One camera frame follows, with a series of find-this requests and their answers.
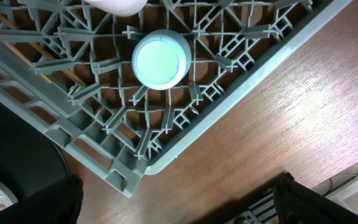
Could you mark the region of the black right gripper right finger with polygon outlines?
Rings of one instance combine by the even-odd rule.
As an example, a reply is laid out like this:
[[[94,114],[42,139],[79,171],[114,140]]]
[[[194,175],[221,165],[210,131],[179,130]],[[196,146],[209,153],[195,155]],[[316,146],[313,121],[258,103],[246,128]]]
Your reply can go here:
[[[358,215],[281,176],[273,186],[279,224],[358,224]]]

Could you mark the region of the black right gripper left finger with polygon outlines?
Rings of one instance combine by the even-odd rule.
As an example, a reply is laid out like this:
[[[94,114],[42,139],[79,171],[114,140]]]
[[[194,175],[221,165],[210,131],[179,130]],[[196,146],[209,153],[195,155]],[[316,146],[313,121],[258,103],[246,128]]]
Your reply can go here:
[[[0,224],[76,224],[83,202],[83,180],[69,175],[0,211]]]

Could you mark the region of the light blue cup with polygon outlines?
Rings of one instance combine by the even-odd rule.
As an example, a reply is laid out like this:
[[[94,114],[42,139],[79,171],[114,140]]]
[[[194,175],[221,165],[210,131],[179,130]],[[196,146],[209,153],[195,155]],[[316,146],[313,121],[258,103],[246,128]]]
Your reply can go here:
[[[147,34],[132,54],[132,69],[138,81],[153,90],[167,90],[178,84],[191,65],[188,41],[179,33],[159,29]]]

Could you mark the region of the wooden chopstick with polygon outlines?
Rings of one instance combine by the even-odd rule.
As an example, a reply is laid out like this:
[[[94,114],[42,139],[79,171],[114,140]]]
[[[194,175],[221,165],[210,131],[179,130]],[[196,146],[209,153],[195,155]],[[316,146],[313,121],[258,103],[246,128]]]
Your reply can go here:
[[[26,63],[30,68],[34,68],[34,64],[24,55],[22,54],[14,45],[10,42],[2,42],[10,51],[16,54],[24,63]],[[51,79],[48,76],[41,73],[40,76],[49,84],[52,84]]]
[[[0,22],[2,22],[3,24],[7,25],[8,28],[10,28],[11,30],[17,30],[18,28],[16,27],[16,25],[14,25],[10,20],[8,20],[7,18],[5,18],[4,16],[2,16],[0,14]],[[29,43],[35,50],[37,50],[39,53],[41,53],[43,56],[46,56],[48,59],[50,60],[55,60],[55,57],[53,55],[51,55],[50,53],[48,53],[45,49],[43,49],[39,44],[35,43],[35,42],[30,42]],[[81,80],[78,76],[76,76],[70,69],[65,69],[64,72],[71,78],[73,78],[74,80],[76,80],[80,85],[82,86],[86,86],[86,83]]]

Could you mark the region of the pink cup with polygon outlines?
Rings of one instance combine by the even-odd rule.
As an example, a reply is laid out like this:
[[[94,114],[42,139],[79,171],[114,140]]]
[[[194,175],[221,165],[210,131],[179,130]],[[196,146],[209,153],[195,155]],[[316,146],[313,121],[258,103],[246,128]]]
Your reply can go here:
[[[85,2],[119,17],[133,16],[147,4],[147,0],[85,0]]]

